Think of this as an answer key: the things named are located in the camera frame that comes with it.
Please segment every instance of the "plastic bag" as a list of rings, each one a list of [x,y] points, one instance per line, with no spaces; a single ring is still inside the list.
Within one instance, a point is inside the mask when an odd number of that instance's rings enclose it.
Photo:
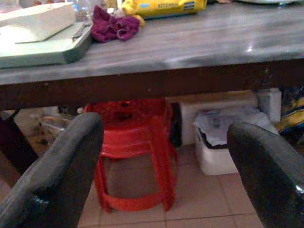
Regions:
[[[257,125],[278,134],[267,115],[251,106],[199,112],[194,125],[206,135],[207,141],[212,146],[216,146],[227,144],[229,125],[239,121]]]

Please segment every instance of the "table leg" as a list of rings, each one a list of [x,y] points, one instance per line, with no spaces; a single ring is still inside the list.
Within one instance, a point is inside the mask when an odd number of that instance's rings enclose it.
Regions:
[[[0,118],[0,150],[20,175],[38,158],[13,118]]]
[[[12,188],[20,176],[20,173],[0,151],[0,178],[2,178]]]

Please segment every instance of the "white plastic container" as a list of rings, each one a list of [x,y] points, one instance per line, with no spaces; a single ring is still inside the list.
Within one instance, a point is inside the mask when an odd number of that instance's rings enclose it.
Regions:
[[[195,138],[199,167],[206,175],[238,172],[228,149],[209,149],[198,128],[196,128]]]
[[[75,22],[73,4],[44,4],[0,14],[1,35],[7,42],[43,41]]]
[[[265,89],[258,91],[256,95],[259,108],[268,116],[270,122],[280,122],[282,102],[281,91],[278,88]]]
[[[171,97],[169,101],[180,104],[183,146],[195,143],[193,121],[199,110],[216,110],[245,105],[257,107],[258,105],[257,96],[251,91],[187,95]]]

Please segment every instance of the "red plastic stool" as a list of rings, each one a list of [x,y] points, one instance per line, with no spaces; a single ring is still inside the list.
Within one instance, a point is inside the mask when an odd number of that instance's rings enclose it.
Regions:
[[[170,158],[178,162],[176,151],[168,140],[172,118],[171,106],[165,99],[127,100],[89,104],[85,112],[97,112],[104,121],[104,144],[95,171],[95,185],[101,207],[137,211],[163,203],[164,209],[174,203],[176,176]],[[152,156],[159,191],[135,199],[117,198],[108,193],[105,157],[130,158],[142,154]]]

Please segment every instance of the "tiled floor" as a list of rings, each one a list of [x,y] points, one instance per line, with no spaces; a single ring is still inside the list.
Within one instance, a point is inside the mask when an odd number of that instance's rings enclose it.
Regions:
[[[196,164],[194,147],[179,150],[179,180],[174,206],[139,212],[103,212],[94,186],[79,222],[81,228],[262,228],[238,174],[206,176]],[[110,192],[138,197],[156,191],[149,157],[111,165]]]

